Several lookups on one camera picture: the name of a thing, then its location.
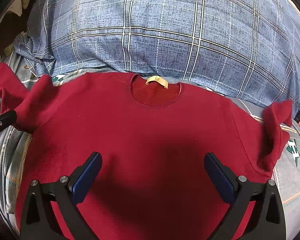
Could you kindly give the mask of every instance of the white stripe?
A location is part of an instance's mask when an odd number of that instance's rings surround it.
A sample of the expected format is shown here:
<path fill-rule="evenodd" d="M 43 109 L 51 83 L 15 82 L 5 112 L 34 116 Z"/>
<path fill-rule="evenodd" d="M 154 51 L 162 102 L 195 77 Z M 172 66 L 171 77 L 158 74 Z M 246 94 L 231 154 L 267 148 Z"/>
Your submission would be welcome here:
<path fill-rule="evenodd" d="M 197 63 L 199 52 L 200 52 L 201 40 L 202 40 L 201 36 L 202 36 L 203 17 L 204 17 L 204 0 L 202 0 L 202 8 L 201 8 L 200 34 L 199 34 L 199 43 L 198 43 L 199 46 L 198 46 L 197 54 L 195 55 L 194 64 L 193 64 L 191 74 L 190 74 L 188 80 L 191 80 L 191 78 L 192 78 L 193 71 L 194 71 L 194 68 L 195 68 L 195 64 Z"/>
<path fill-rule="evenodd" d="M 279 178 L 278 178 L 277 169 L 276 169 L 275 166 L 274 166 L 274 173 L 275 173 L 275 178 L 276 178 L 275 182 L 276 182 L 276 184 L 277 184 L 278 192 L 279 192 L 279 194 L 280 194 Z"/>
<path fill-rule="evenodd" d="M 156 35 L 149 35 L 149 34 L 143 34 L 143 33 L 131 33 L 131 35 L 136 35 L 136 36 L 142 36 L 142 37 L 150 37 L 150 38 L 160 38 L 162 40 L 167 40 L 167 41 L 175 41 L 175 42 L 180 42 L 180 43 L 185 43 L 185 44 L 191 44 L 188 41 L 180 41 L 180 40 L 176 40 L 176 39 L 172 39 L 172 38 L 167 38 L 167 37 L 163 37 L 163 36 L 156 36 Z"/>
<path fill-rule="evenodd" d="M 263 121 L 262 117 L 260 116 L 257 116 L 257 115 L 254 115 L 254 114 L 251 114 L 251 116 L 255 119 L 259 119 L 260 121 Z"/>
<path fill-rule="evenodd" d="M 14 52 L 14 49 L 13 49 L 13 51 L 11 52 L 11 55 L 10 55 L 10 58 L 9 58 L 9 61 L 8 61 L 8 66 L 10 66 L 13 52 Z"/>
<path fill-rule="evenodd" d="M 146 27 L 142 27 L 142 26 L 131 26 L 130 28 L 131 29 L 141 29 L 141 30 L 145 30 L 145 31 L 163 32 L 163 33 L 169 33 L 169 34 L 178 35 L 178 36 L 182 36 L 182 37 L 192 38 L 192 36 L 187 35 L 187 34 L 176 33 L 176 32 L 167 31 L 167 30 L 158 30 L 158 29 L 146 28 Z"/>
<path fill-rule="evenodd" d="M 279 0 L 277 0 L 277 3 L 278 3 L 278 15 L 280 15 L 280 5 L 279 5 Z"/>
<path fill-rule="evenodd" d="M 124 0 L 123 4 L 123 31 L 122 31 L 122 38 L 121 38 L 121 46 L 123 51 L 123 60 L 124 60 L 124 70 L 127 70 L 127 63 L 126 63 L 126 52 L 124 51 L 124 34 L 126 29 L 126 6 L 127 6 L 127 0 Z"/>
<path fill-rule="evenodd" d="M 289 65 L 290 65 L 290 63 L 291 63 L 292 56 L 293 56 L 293 53 L 291 54 L 290 61 L 289 61 L 288 65 L 287 65 L 287 67 L 286 67 L 286 70 L 285 70 L 285 72 L 284 72 L 283 82 L 282 82 L 282 86 L 281 86 L 281 88 L 280 88 L 280 91 L 279 91 L 278 94 L 274 97 L 274 99 L 272 100 L 272 102 L 274 102 L 275 100 L 277 100 L 277 96 L 280 94 L 280 92 L 281 92 L 281 90 L 282 90 L 282 88 L 283 88 L 284 79 L 285 79 L 285 77 L 286 77 L 287 70 L 288 70 Z"/>
<path fill-rule="evenodd" d="M 283 23 L 282 5 L 280 5 L 280 7 L 281 7 L 281 15 L 282 15 L 282 23 Z"/>
<path fill-rule="evenodd" d="M 132 59 L 131 59 L 131 54 L 130 54 L 130 40 L 131 40 L 131 11 L 132 11 L 132 4 L 133 4 L 133 0 L 130 1 L 130 7 L 129 7 L 129 39 L 128 39 L 128 54 L 129 54 L 130 71 L 132 71 Z"/>
<path fill-rule="evenodd" d="M 31 73 L 34 74 L 36 77 L 38 77 L 39 75 L 38 75 L 38 73 L 36 72 L 34 66 L 31 64 L 30 60 L 29 60 L 28 58 L 26 58 L 26 60 L 27 60 L 28 63 L 30 64 L 30 67 L 32 67 L 32 69 L 31 69 L 31 68 L 28 66 L 29 69 L 30 69 L 30 71 L 31 71 Z"/>
<path fill-rule="evenodd" d="M 278 24 L 278 21 L 279 21 L 279 15 L 280 15 L 280 13 L 279 13 L 279 1 L 278 1 L 277 24 Z M 273 67 L 274 67 L 274 50 L 275 50 L 276 38 L 277 38 L 277 32 L 274 32 L 274 43 L 273 43 L 273 50 L 272 50 L 273 56 L 272 56 L 272 66 L 271 66 L 270 73 L 272 73 L 272 70 L 273 70 Z M 263 93 L 266 91 L 267 85 L 268 85 L 268 82 L 266 82 L 265 88 L 264 88 L 263 92 L 261 93 L 259 100 L 262 99 Z"/>
<path fill-rule="evenodd" d="M 288 130 L 288 131 L 291 131 L 291 132 L 294 132 L 294 133 L 297 133 L 297 131 L 291 127 L 288 127 L 286 125 L 283 125 L 283 124 L 280 124 L 280 127 L 283 129 L 283 130 Z"/>
<path fill-rule="evenodd" d="M 230 28 L 230 31 L 229 31 L 229 41 L 228 41 L 228 48 L 230 48 L 230 39 L 231 39 L 231 25 L 232 25 L 232 1 L 230 2 L 230 22 L 229 22 L 229 28 Z M 228 57 L 226 57 L 225 59 L 225 62 L 223 63 L 223 67 L 221 69 L 221 72 L 220 72 L 220 75 L 219 75 L 219 78 L 217 80 L 217 83 L 214 87 L 214 89 L 216 90 L 217 89 L 217 86 L 219 84 L 219 81 L 220 81 L 220 78 L 221 78 L 221 75 L 223 74 L 223 71 L 225 69 L 225 66 L 226 66 L 226 62 L 227 62 L 227 59 Z"/>
<path fill-rule="evenodd" d="M 249 114 L 250 114 L 251 116 L 253 116 L 253 114 L 251 113 L 251 111 L 249 110 L 249 108 L 246 106 L 246 104 L 245 104 L 241 99 L 238 98 L 238 100 L 239 100 L 239 101 L 244 105 L 244 107 L 248 110 Z"/>
<path fill-rule="evenodd" d="M 77 54 L 78 54 L 79 59 L 81 59 L 81 61 L 82 61 L 82 67 L 83 67 L 83 60 L 82 60 L 82 58 L 81 58 L 80 55 L 79 55 L 78 44 L 77 44 L 77 19 L 78 19 L 79 3 L 80 3 L 80 0 L 78 0 L 78 3 L 77 3 L 77 11 L 75 12 L 75 34 L 74 34 L 74 38 L 75 38 L 75 48 L 76 48 L 76 50 L 77 50 Z"/>
<path fill-rule="evenodd" d="M 191 56 L 192 56 L 192 49 L 193 49 L 193 46 L 194 46 L 195 29 L 196 29 L 196 26 L 197 26 L 198 4 L 199 4 L 199 0 L 195 0 L 192 42 L 191 42 L 190 53 L 189 53 L 189 57 L 188 57 L 188 62 L 187 62 L 186 70 L 185 70 L 185 73 L 183 74 L 183 77 L 182 77 L 183 80 L 186 78 L 186 74 L 187 74 L 187 71 L 188 71 L 188 68 L 189 68 L 189 64 L 190 64 L 190 60 L 191 60 Z"/>
<path fill-rule="evenodd" d="M 100 6 L 99 6 L 99 10 L 98 10 L 98 16 L 97 16 L 97 26 L 99 24 L 99 17 L 100 17 L 100 10 L 101 10 L 101 5 L 102 5 L 103 0 L 100 0 Z M 98 39 L 96 39 L 95 41 L 95 45 L 94 45 L 95 51 L 98 51 Z"/>
<path fill-rule="evenodd" d="M 24 83 L 27 83 L 27 82 L 37 82 L 38 81 L 38 79 L 27 79 L 27 80 L 25 80 L 25 81 L 21 81 L 21 83 L 22 84 L 24 84 Z"/>
<path fill-rule="evenodd" d="M 49 13 L 48 13 L 49 9 L 48 9 L 48 2 L 49 2 L 49 0 L 47 0 L 47 22 L 48 22 L 48 24 L 49 24 Z M 47 31 L 47 27 L 46 27 L 46 21 L 45 21 L 45 19 L 44 19 L 44 10 L 45 10 L 45 8 L 43 7 L 43 12 L 42 12 L 42 15 L 43 15 L 43 25 L 44 25 L 44 29 L 45 29 L 45 31 L 46 31 L 47 43 L 49 43 L 49 39 L 48 39 L 48 31 Z"/>
<path fill-rule="evenodd" d="M 287 76 L 286 82 L 285 82 L 285 84 L 283 85 L 283 87 L 284 87 L 284 88 L 286 87 L 286 84 L 287 84 L 288 78 L 289 78 L 289 76 L 290 76 L 290 74 L 291 74 L 291 72 L 292 72 L 292 69 L 293 69 L 293 67 L 294 67 L 294 62 L 292 63 L 292 67 L 291 67 L 291 69 L 290 69 L 290 71 L 289 71 L 289 73 L 288 73 L 288 76 Z"/>
<path fill-rule="evenodd" d="M 78 61 L 78 66 L 80 65 L 80 61 L 79 59 L 77 58 L 77 55 L 75 54 L 75 51 L 74 51 L 74 46 L 73 46 L 73 24 L 74 24 L 74 9 L 75 9 L 75 4 L 76 4 L 77 0 L 74 0 L 74 6 L 73 6 L 73 12 L 72 12 L 72 25 L 71 25 L 71 46 L 72 46 L 72 51 L 73 51 L 73 54 L 75 56 L 75 58 L 77 59 Z"/>
<path fill-rule="evenodd" d="M 66 35 L 66 36 L 64 36 L 64 37 L 62 37 L 62 38 L 60 38 L 60 39 L 58 39 L 58 40 L 56 40 L 56 41 L 50 43 L 49 46 L 51 46 L 52 44 L 54 44 L 54 43 L 56 43 L 56 42 L 58 42 L 58 41 L 63 40 L 64 38 L 66 38 L 66 37 L 68 37 L 68 36 L 71 36 L 71 34 L 68 34 L 68 35 Z M 45 51 L 46 49 L 48 49 L 49 46 L 45 47 L 45 48 L 43 49 L 43 51 L 40 51 L 40 52 L 32 52 L 32 54 L 40 54 L 40 53 L 44 53 L 44 51 Z"/>
<path fill-rule="evenodd" d="M 114 30 L 114 29 L 122 29 L 122 26 L 120 26 L 120 27 L 99 27 L 99 28 L 94 28 L 94 29 L 82 29 L 82 30 L 77 31 L 77 33 L 80 33 L 83 31 L 99 31 L 99 30 Z"/>
<path fill-rule="evenodd" d="M 54 60 L 52 60 L 48 65 L 46 65 L 46 68 L 48 69 L 48 67 L 52 64 L 52 63 L 54 63 L 56 60 L 54 59 Z"/>
<path fill-rule="evenodd" d="M 255 5 L 255 2 L 253 0 L 253 23 L 252 23 L 252 43 L 251 43 L 251 57 L 250 57 L 250 63 L 249 63 L 249 66 L 248 66 L 248 69 L 247 69 L 247 72 L 244 76 L 244 79 L 242 81 L 242 84 L 241 84 L 241 87 L 240 87 L 240 90 L 239 90 L 239 93 L 237 94 L 236 97 L 238 97 L 241 93 L 241 89 L 243 87 L 243 84 L 246 80 L 246 77 L 248 75 L 248 72 L 249 72 L 249 69 L 250 69 L 250 66 L 251 66 L 251 62 L 252 62 L 252 54 L 253 54 L 253 43 L 254 43 L 254 22 L 255 22 L 255 16 L 256 16 L 256 5 Z"/>
<path fill-rule="evenodd" d="M 165 5 L 166 0 L 163 0 L 163 5 L 162 5 L 162 10 L 161 10 L 161 16 L 160 16 L 160 23 L 159 23 L 159 30 L 161 29 L 162 25 L 162 17 L 163 17 L 163 10 L 164 10 L 164 5 Z M 157 51 L 155 53 L 155 69 L 158 72 L 158 51 L 159 51 L 159 38 L 157 39 Z"/>
<path fill-rule="evenodd" d="M 255 14 L 255 13 L 256 13 L 256 7 L 255 7 L 254 0 L 253 0 L 253 7 L 254 7 L 254 14 Z M 260 19 L 259 2 L 258 2 L 258 0 L 257 0 L 257 7 L 258 7 L 258 21 L 257 21 L 257 30 L 256 30 L 256 52 L 255 52 L 254 64 L 253 64 L 253 67 L 252 67 L 250 76 L 249 76 L 249 78 L 248 78 L 248 81 L 246 82 L 246 85 L 245 85 L 245 87 L 244 87 L 244 89 L 243 89 L 243 91 L 242 91 L 242 94 L 241 94 L 240 98 L 242 98 L 243 93 L 245 92 L 245 90 L 246 90 L 246 88 L 247 88 L 247 85 L 248 85 L 248 83 L 249 83 L 249 81 L 250 81 L 250 78 L 251 78 L 251 76 L 252 76 L 252 73 L 253 73 L 253 71 L 254 71 L 254 67 L 255 67 L 255 65 L 256 65 L 255 62 L 256 62 L 256 60 L 257 60 L 257 51 L 258 51 L 258 30 L 259 30 L 259 19 Z"/>
<path fill-rule="evenodd" d="M 60 19 L 60 16 L 61 16 L 61 9 L 62 9 L 62 4 L 60 4 L 60 10 L 59 10 L 59 19 Z M 56 35 L 55 35 L 55 40 L 57 39 L 57 36 L 58 36 L 58 31 L 56 31 Z M 60 54 L 59 54 L 59 52 L 58 52 L 58 49 L 56 49 L 56 53 L 57 53 L 57 55 L 58 55 L 58 58 L 60 58 Z M 63 66 L 63 64 L 62 64 L 62 62 L 60 63 L 61 64 L 61 72 L 63 72 L 63 70 L 64 70 L 64 66 Z"/>

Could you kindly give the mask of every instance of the wrinkled fabric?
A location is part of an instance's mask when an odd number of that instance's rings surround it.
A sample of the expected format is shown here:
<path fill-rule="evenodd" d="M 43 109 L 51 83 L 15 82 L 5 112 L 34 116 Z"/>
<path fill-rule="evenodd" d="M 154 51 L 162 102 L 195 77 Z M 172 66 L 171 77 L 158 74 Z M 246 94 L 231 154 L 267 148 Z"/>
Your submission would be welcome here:
<path fill-rule="evenodd" d="M 19 80 L 23 81 L 29 89 L 35 83 L 37 78 L 31 76 L 25 63 L 21 57 L 16 57 L 13 53 L 5 62 L 9 64 L 12 70 L 16 73 Z M 53 78 L 54 85 L 62 85 L 70 80 L 73 80 L 86 72 L 109 72 L 114 71 L 110 68 L 105 69 L 80 69 L 69 74 L 61 74 Z M 177 83 L 180 80 L 165 77 L 171 83 Z M 261 107 L 255 106 L 247 101 L 237 98 L 231 98 L 240 108 L 249 113 L 255 120 L 262 122 Z M 287 239 L 292 240 L 300 230 L 300 127 L 292 120 L 293 127 L 281 124 L 281 129 L 287 131 L 290 135 L 290 142 L 295 142 L 295 150 L 299 157 L 294 158 L 292 151 L 287 143 L 277 161 L 272 179 L 276 181 L 280 197 L 282 200 L 285 220 Z M 18 194 L 18 189 L 22 179 L 23 160 L 27 154 L 27 148 L 31 140 L 31 135 L 20 132 L 12 127 L 7 128 L 0 133 L 0 211 L 2 217 L 8 221 L 8 225 L 13 226 L 15 231 L 18 231 L 15 226 L 15 204 Z"/>
<path fill-rule="evenodd" d="M 300 109 L 300 15 L 287 0 L 37 0 L 14 41 L 36 76 L 110 66 Z"/>
<path fill-rule="evenodd" d="M 11 74 L 2 63 L 0 91 L 8 92 L 2 94 L 5 111 L 15 107 L 15 96 L 8 100 L 9 92 L 21 85 L 16 77 L 6 81 L 4 76 Z M 78 208 L 100 239 L 149 239 L 154 236 L 150 228 L 157 229 L 158 239 L 207 239 L 229 207 L 202 168 L 209 151 L 237 176 L 244 174 L 250 181 L 262 183 L 271 178 L 289 139 L 280 123 L 291 125 L 290 100 L 266 108 L 260 124 L 216 93 L 188 84 L 171 85 L 168 90 L 159 86 L 155 82 L 146 86 L 133 73 L 87 73 L 58 87 L 53 86 L 50 76 L 42 76 L 15 108 L 14 126 L 33 133 L 16 203 L 18 223 L 33 179 L 56 181 L 93 151 L 102 154 L 103 167 Z M 145 98 L 159 105 L 145 105 Z M 125 114 L 117 114 L 118 109 Z M 137 122 L 145 116 L 149 123 L 158 125 L 145 129 Z M 176 123 L 178 118 L 187 122 Z M 227 136 L 220 137 L 220 128 Z M 120 201 L 113 198 L 116 195 L 121 196 Z M 234 239 L 243 233 L 252 206 Z M 176 210 L 180 213 L 177 217 L 173 215 Z M 149 219 L 153 214 L 158 214 L 157 219 Z M 72 239 L 58 213 L 56 218 L 65 237 Z M 162 227 L 163 221 L 170 223 Z"/>

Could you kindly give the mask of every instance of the bolt head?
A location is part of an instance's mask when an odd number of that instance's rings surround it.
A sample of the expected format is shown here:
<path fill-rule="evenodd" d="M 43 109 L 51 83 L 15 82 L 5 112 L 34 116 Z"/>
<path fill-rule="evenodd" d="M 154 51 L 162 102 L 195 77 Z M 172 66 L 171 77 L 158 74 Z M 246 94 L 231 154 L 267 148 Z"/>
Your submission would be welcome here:
<path fill-rule="evenodd" d="M 272 179 L 270 179 L 270 180 L 268 181 L 268 183 L 269 183 L 271 186 L 274 186 L 274 185 L 275 185 L 275 181 L 272 180 Z"/>
<path fill-rule="evenodd" d="M 38 181 L 36 179 L 31 182 L 31 186 L 35 186 L 37 184 L 38 184 Z"/>
<path fill-rule="evenodd" d="M 240 175 L 240 176 L 238 177 L 238 179 L 239 179 L 239 181 L 241 181 L 241 182 L 246 182 L 246 181 L 247 181 L 247 178 L 246 178 L 245 176 L 243 176 L 243 175 Z"/>
<path fill-rule="evenodd" d="M 65 182 L 67 182 L 68 181 L 68 177 L 67 176 L 62 176 L 61 178 L 60 178 L 60 182 L 61 183 L 65 183 Z"/>

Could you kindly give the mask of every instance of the red sweatshirt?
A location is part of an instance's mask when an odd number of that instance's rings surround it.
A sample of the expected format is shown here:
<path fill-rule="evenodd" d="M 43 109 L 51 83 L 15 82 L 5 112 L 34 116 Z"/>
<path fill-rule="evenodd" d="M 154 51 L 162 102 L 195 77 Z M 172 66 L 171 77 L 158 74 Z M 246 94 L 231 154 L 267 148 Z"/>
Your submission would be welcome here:
<path fill-rule="evenodd" d="M 45 75 L 29 92 L 0 64 L 0 97 L 2 113 L 15 109 L 15 126 L 33 134 L 17 222 L 33 179 L 70 175 L 97 151 L 103 166 L 78 208 L 101 240 L 206 239 L 228 205 L 204 170 L 204 155 L 214 152 L 237 176 L 264 183 L 289 139 L 280 123 L 291 125 L 291 101 L 267 107 L 262 124 L 216 93 L 181 83 L 146 86 L 132 73 L 86 73 L 59 87 Z"/>

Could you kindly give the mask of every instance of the black bracket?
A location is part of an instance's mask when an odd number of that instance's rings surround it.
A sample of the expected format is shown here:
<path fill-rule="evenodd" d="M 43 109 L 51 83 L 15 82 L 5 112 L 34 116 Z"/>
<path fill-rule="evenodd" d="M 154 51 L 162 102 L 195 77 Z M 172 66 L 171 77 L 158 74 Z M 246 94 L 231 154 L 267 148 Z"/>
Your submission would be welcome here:
<path fill-rule="evenodd" d="M 50 201 L 58 203 L 61 214 L 75 240 L 99 240 L 88 226 L 76 205 L 87 195 L 102 165 L 99 153 L 72 174 L 58 181 L 40 184 L 33 180 L 29 186 L 22 213 L 21 240 L 65 240 Z M 222 165 L 213 153 L 204 158 L 204 167 L 225 203 L 230 207 L 208 240 L 231 240 L 250 201 L 255 206 L 247 228 L 240 240 L 284 240 L 286 228 L 278 188 L 273 180 L 265 184 L 249 182 L 245 176 L 236 177 Z"/>
<path fill-rule="evenodd" d="M 0 115 L 0 133 L 9 127 L 10 125 L 16 123 L 17 113 L 14 110 L 8 111 Z"/>
<path fill-rule="evenodd" d="M 84 200 L 101 166 L 101 155 L 93 152 L 69 177 L 62 176 L 58 181 L 47 184 L 33 180 L 23 207 L 20 239 L 67 239 L 61 232 L 50 203 L 56 201 L 75 240 L 99 240 L 76 205 Z"/>
<path fill-rule="evenodd" d="M 208 240 L 231 240 L 250 201 L 255 201 L 249 223 L 240 240 L 284 240 L 286 227 L 283 206 L 276 183 L 249 182 L 236 177 L 213 153 L 204 157 L 204 167 L 220 197 L 230 207 Z"/>

